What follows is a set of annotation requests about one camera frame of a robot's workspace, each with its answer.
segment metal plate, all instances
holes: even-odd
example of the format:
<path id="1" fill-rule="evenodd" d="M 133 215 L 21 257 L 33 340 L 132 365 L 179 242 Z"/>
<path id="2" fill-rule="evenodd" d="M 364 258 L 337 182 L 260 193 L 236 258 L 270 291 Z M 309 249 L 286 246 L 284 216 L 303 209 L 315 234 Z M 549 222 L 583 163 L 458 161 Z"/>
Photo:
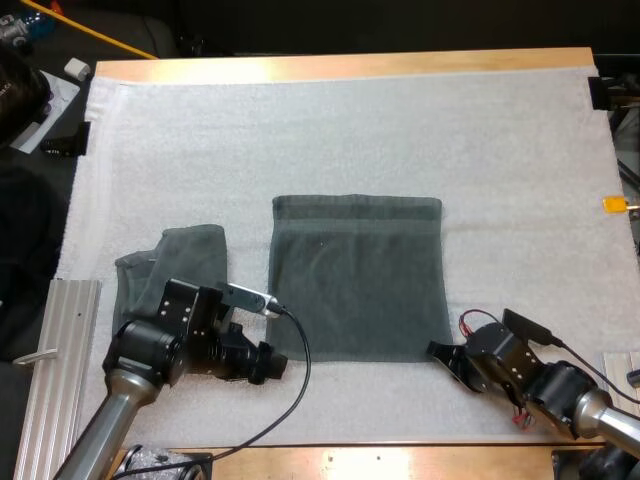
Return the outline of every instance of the metal plate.
<path id="1" fill-rule="evenodd" d="M 38 351 L 56 349 L 57 354 L 34 367 L 15 480 L 51 478 L 76 440 L 99 297 L 96 280 L 52 280 L 49 285 Z"/>

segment black cable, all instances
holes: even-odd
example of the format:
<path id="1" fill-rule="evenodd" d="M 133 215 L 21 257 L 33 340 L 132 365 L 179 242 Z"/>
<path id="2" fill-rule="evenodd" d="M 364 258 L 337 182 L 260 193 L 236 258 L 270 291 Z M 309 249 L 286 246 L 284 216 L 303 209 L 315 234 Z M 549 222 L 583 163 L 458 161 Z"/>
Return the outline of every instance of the black cable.
<path id="1" fill-rule="evenodd" d="M 618 387 L 616 387 L 611 380 L 609 380 L 603 373 L 600 373 L 593 365 L 587 362 L 584 358 L 578 355 L 571 347 L 569 347 L 566 343 L 561 341 L 560 348 L 564 348 L 567 352 L 573 355 L 580 363 L 582 363 L 585 367 L 591 370 L 595 375 L 597 375 L 604 383 L 609 385 L 611 389 L 620 395 L 625 400 L 629 400 L 632 403 L 640 405 L 640 400 L 630 397 L 626 393 L 622 392 Z"/>
<path id="2" fill-rule="evenodd" d="M 138 0 L 136 3 L 138 6 L 138 14 L 140 15 L 140 19 L 142 20 L 142 23 L 144 24 L 144 28 L 147 30 L 147 34 L 151 39 L 151 44 L 153 45 L 153 54 L 156 57 L 160 57 L 160 55 L 158 55 L 158 44 L 156 43 L 156 37 L 153 35 L 151 28 L 149 28 L 149 24 L 147 23 L 147 17 L 144 16 L 142 6 L 140 5 L 140 0 Z"/>
<path id="3" fill-rule="evenodd" d="M 279 305 L 274 305 L 274 304 L 269 304 L 269 310 L 271 310 L 272 312 L 275 312 L 275 313 L 283 313 L 287 317 L 289 317 L 289 319 L 291 319 L 291 321 L 294 323 L 294 325 L 298 329 L 298 333 L 300 334 L 300 339 L 302 340 L 302 343 L 304 345 L 305 361 L 307 363 L 307 372 L 306 372 L 306 374 L 304 376 L 304 382 L 302 383 L 302 387 L 300 388 L 300 393 L 298 393 L 298 396 L 296 397 L 295 401 L 291 404 L 289 409 L 286 412 L 284 412 L 282 415 L 280 415 L 280 417 L 275 422 L 273 422 L 267 428 L 262 430 L 260 433 L 258 433 L 256 435 L 254 435 L 253 437 L 251 437 L 246 442 L 243 442 L 243 443 L 241 443 L 240 445 L 238 445 L 236 447 L 230 448 L 226 452 L 222 452 L 222 453 L 219 453 L 218 455 L 214 455 L 213 456 L 213 460 L 214 461 L 220 460 L 222 458 L 228 457 L 229 455 L 233 455 L 236 452 L 239 452 L 243 448 L 248 447 L 249 445 L 251 445 L 252 443 L 256 442 L 257 440 L 260 440 L 267 433 L 269 433 L 271 430 L 273 430 L 278 425 L 280 425 L 296 409 L 296 407 L 298 406 L 298 404 L 302 400 L 302 397 L 304 397 L 304 393 L 306 392 L 307 386 L 309 385 L 309 378 L 311 377 L 311 352 L 309 350 L 309 340 L 307 339 L 307 335 L 304 333 L 304 329 L 302 328 L 302 325 L 300 324 L 300 321 L 295 317 L 295 315 L 293 315 L 285 307 L 281 307 Z"/>

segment black mount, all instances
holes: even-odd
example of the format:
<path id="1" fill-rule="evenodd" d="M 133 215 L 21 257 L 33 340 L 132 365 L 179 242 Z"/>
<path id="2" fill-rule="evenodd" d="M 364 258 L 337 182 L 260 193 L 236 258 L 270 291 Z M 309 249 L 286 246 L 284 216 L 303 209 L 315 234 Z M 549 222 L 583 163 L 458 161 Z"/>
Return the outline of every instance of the black mount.
<path id="1" fill-rule="evenodd" d="M 255 385 L 281 378 L 287 358 L 265 342 L 256 347 L 243 335 L 242 325 L 230 321 L 234 307 L 261 302 L 237 290 L 169 280 L 154 321 L 132 320 L 114 336 L 102 365 L 105 373 L 126 370 L 157 387 L 174 385 L 184 373 L 247 379 Z"/>

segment white textured surface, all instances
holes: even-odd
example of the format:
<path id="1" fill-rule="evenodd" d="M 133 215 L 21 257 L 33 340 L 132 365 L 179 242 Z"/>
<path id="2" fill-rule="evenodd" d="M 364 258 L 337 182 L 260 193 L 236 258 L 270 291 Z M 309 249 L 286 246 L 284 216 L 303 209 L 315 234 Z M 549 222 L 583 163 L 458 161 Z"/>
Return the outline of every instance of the white textured surface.
<path id="1" fill-rule="evenodd" d="M 82 422 L 105 394 L 114 259 L 154 247 L 165 228 L 217 223 L 230 281 L 264 289 L 271 199 L 283 194 L 438 197 L 452 321 L 470 307 L 509 307 L 597 364 L 603 351 L 638 350 L 629 222 L 601 206 L 620 181 L 606 115 L 590 105 L 593 73 L 196 87 L 95 79 L 58 272 L 104 282 Z M 262 320 L 242 320 L 262 338 Z M 128 443 L 243 441 L 288 407 L 303 372 L 291 363 L 262 387 L 187 376 L 141 411 Z M 540 439 L 511 414 L 434 364 L 322 364 L 263 443 Z"/>

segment black cloth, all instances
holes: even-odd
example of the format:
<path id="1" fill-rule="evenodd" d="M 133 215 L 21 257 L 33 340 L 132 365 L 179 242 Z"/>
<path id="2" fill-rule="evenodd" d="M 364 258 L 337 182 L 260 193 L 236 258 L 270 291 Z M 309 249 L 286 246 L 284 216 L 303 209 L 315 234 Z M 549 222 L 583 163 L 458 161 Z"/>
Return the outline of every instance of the black cloth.
<path id="1" fill-rule="evenodd" d="M 427 361 L 451 343 L 435 198 L 288 196 L 273 201 L 269 291 L 296 314 L 314 361 Z M 267 341 L 304 358 L 294 329 Z"/>
<path id="2" fill-rule="evenodd" d="M 164 287 L 174 278 L 215 287 L 227 281 L 227 243 L 219 225 L 170 228 L 153 250 L 116 260 L 118 294 L 113 309 L 113 333 L 135 318 L 154 318 Z"/>
<path id="3" fill-rule="evenodd" d="M 0 167 L 0 360 L 36 351 L 62 244 L 62 207 L 47 182 Z"/>
<path id="4" fill-rule="evenodd" d="M 20 447 L 22 422 L 29 398 L 31 370 L 0 362 L 0 480 L 11 480 Z"/>

